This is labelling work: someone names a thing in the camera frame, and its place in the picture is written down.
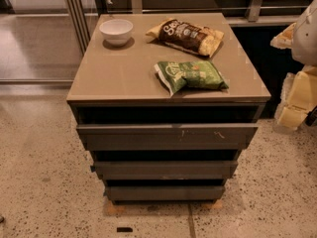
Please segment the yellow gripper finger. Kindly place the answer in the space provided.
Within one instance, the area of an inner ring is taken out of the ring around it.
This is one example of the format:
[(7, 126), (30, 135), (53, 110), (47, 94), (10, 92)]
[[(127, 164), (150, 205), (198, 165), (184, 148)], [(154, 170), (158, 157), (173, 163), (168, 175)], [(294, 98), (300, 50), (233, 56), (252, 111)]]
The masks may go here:
[(270, 45), (281, 50), (290, 49), (292, 46), (294, 27), (295, 23), (290, 24), (270, 41)]
[(296, 130), (317, 106), (317, 67), (306, 65), (289, 72), (283, 82), (274, 119), (278, 126)]

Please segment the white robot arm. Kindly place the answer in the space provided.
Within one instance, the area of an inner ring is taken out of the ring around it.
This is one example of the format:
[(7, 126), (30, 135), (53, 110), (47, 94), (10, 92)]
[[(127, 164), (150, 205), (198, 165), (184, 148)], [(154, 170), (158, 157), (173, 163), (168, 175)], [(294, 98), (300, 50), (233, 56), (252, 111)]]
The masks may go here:
[(274, 114), (280, 129), (295, 131), (317, 107), (317, 0), (295, 23), (275, 36), (270, 45), (291, 49), (292, 58), (303, 64), (297, 74), (286, 75)]

